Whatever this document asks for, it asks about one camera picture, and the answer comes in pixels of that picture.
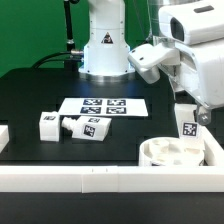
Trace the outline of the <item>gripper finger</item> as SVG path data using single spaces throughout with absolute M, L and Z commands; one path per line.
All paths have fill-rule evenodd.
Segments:
M 211 110 L 198 104 L 196 108 L 196 120 L 202 126 L 208 125 L 211 122 Z

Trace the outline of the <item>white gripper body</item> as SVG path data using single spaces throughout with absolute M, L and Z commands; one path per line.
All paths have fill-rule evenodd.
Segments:
M 129 52 L 146 82 L 159 67 L 207 109 L 224 106 L 224 0 L 148 0 L 153 42 Z

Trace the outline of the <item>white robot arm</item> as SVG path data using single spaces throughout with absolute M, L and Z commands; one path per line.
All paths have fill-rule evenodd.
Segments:
M 224 0 L 147 0 L 148 43 L 125 41 L 124 0 L 88 0 L 90 37 L 84 47 L 84 77 L 103 82 L 138 73 L 147 83 L 167 74 L 175 93 L 197 103 L 197 121 L 224 107 Z

